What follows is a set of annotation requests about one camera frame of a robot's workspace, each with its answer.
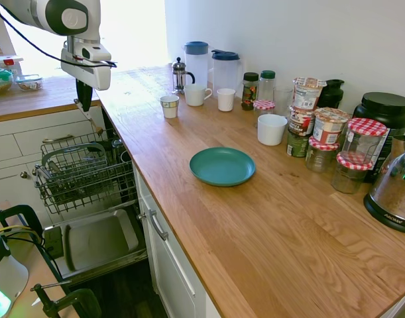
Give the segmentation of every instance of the black canister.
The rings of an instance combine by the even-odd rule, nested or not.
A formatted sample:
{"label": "black canister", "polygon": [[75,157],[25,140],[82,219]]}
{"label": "black canister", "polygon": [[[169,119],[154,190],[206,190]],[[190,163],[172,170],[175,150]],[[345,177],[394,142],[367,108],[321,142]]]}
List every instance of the black canister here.
{"label": "black canister", "polygon": [[317,108],[330,107],[338,108],[343,97],[341,85],[345,82],[342,79],[329,79],[326,81],[327,86],[323,87]]}
{"label": "black canister", "polygon": [[392,136],[405,133],[405,97],[389,93],[366,93],[353,116],[374,119],[388,128],[373,155],[373,168],[365,178],[365,182],[374,182],[390,154]]}

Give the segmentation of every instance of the white cup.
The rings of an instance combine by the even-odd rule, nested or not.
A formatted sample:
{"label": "white cup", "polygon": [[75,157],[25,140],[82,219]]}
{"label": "white cup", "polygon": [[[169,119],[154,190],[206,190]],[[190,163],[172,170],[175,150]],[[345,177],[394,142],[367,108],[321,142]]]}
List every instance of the white cup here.
{"label": "white cup", "polygon": [[231,111],[235,101],[236,91],[231,88],[221,88],[217,90],[218,109],[220,111]]}
{"label": "white cup", "polygon": [[265,114],[258,117],[258,141],[267,146],[276,146],[282,142],[288,119],[283,116]]}
{"label": "white cup", "polygon": [[160,98],[162,112],[165,118],[176,118],[178,112],[178,96],[168,95]]}
{"label": "white cup", "polygon": [[184,96],[186,104],[189,106],[201,106],[203,105],[203,101],[211,95],[213,95],[212,89],[205,88],[201,84],[188,84],[184,86]]}

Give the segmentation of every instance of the cable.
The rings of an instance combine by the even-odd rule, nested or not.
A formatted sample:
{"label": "cable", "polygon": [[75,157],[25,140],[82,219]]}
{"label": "cable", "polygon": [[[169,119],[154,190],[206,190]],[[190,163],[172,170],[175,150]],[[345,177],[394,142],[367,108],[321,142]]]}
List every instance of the cable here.
{"label": "cable", "polygon": [[53,261],[53,263],[55,264],[56,270],[58,271],[59,276],[62,278],[61,271],[60,271],[60,269],[59,269],[59,267],[58,267],[58,265],[57,265],[55,259],[52,257],[52,255],[49,254],[48,250],[45,249],[44,246],[42,246],[42,245],[40,245],[40,244],[34,242],[33,240],[26,240],[25,238],[7,237],[6,239],[7,239],[7,240],[22,240],[22,241],[24,241],[24,242],[33,243],[34,245],[41,247],[41,248],[44,250],[44,252],[46,253],[46,255],[50,258],[50,260]]}
{"label": "cable", "polygon": [[0,232],[11,230],[11,229],[23,229],[23,230],[31,230],[30,227],[25,227],[23,225],[11,225],[10,227],[2,227],[0,228]]}
{"label": "cable", "polygon": [[92,66],[92,65],[85,65],[85,64],[79,64],[79,63],[72,63],[72,62],[69,62],[69,61],[65,61],[65,60],[63,60],[61,58],[57,58],[56,56],[53,56],[53,55],[51,55],[49,53],[46,53],[44,50],[42,50],[37,45],[35,45],[33,42],[31,42],[28,38],[26,38],[25,35],[23,35],[20,31],[18,31],[17,28],[15,28],[1,13],[0,13],[0,18],[2,20],[4,20],[7,25],[9,25],[16,33],[18,33],[18,35],[21,38],[26,40],[33,48],[38,50],[40,53],[43,53],[44,55],[48,56],[49,58],[53,58],[54,60],[57,60],[59,62],[65,63],[65,64],[69,64],[69,65],[73,65],[73,66],[79,66],[81,68],[100,68],[100,67],[116,68],[117,67],[117,65],[115,65],[115,63],[111,62],[111,61],[105,61],[106,64]]}
{"label": "cable", "polygon": [[3,235],[4,237],[11,237],[11,236],[13,236],[13,235],[17,235],[17,234],[33,234],[35,237],[37,237],[38,238],[38,240],[39,240],[39,244],[40,245],[44,245],[43,244],[43,238],[42,237],[40,237],[40,236],[38,236],[37,235],[37,232],[36,231],[33,231],[33,230],[19,230],[19,231],[15,231],[15,232],[9,232],[10,234],[9,235],[6,235],[5,233],[0,233],[0,235]]}

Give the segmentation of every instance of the red gingham lid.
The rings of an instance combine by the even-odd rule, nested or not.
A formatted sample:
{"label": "red gingham lid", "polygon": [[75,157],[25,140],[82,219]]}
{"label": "red gingham lid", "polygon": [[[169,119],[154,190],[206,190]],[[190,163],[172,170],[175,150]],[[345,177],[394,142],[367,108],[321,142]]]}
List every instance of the red gingham lid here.
{"label": "red gingham lid", "polygon": [[350,161],[346,161],[341,153],[337,154],[336,160],[344,167],[352,170],[368,170],[373,167],[373,163],[369,162],[368,164],[354,164]]}
{"label": "red gingham lid", "polygon": [[364,136],[383,136],[386,132],[384,124],[368,118],[352,118],[348,128]]}
{"label": "red gingham lid", "polygon": [[255,101],[254,102],[254,107],[257,109],[261,109],[263,111],[267,111],[269,109],[273,109],[276,107],[276,104],[273,101]]}
{"label": "red gingham lid", "polygon": [[319,141],[317,141],[313,136],[311,136],[308,139],[308,143],[310,144],[310,146],[313,146],[316,149],[320,149],[320,150],[337,150],[339,148],[339,144],[335,143],[335,144],[322,144]]}

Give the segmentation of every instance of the green lid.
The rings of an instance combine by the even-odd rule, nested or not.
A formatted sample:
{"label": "green lid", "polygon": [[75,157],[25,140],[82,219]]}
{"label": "green lid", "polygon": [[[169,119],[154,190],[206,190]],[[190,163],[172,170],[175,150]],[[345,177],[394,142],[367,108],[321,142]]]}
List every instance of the green lid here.
{"label": "green lid", "polygon": [[258,74],[253,72],[247,72],[243,74],[243,79],[245,81],[258,81]]}
{"label": "green lid", "polygon": [[12,73],[10,71],[0,68],[0,80],[9,81],[12,78]]}
{"label": "green lid", "polygon": [[261,72],[261,78],[266,78],[268,80],[273,80],[276,77],[276,72],[275,71],[262,71]]}

